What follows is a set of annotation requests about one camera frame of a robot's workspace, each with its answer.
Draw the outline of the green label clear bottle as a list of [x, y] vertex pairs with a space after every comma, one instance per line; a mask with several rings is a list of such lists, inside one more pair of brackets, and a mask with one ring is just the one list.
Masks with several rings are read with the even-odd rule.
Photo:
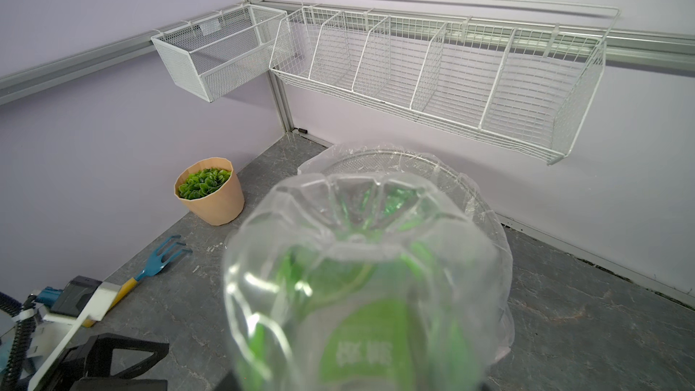
[[499, 251], [428, 180], [307, 174], [226, 241], [242, 390], [478, 390], [497, 348]]

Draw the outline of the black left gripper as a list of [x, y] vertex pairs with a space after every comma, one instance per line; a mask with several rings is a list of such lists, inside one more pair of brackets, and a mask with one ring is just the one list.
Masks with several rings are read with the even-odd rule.
[[169, 344], [113, 333], [68, 348], [43, 380], [43, 390], [167, 391], [165, 379], [134, 379], [168, 356]]

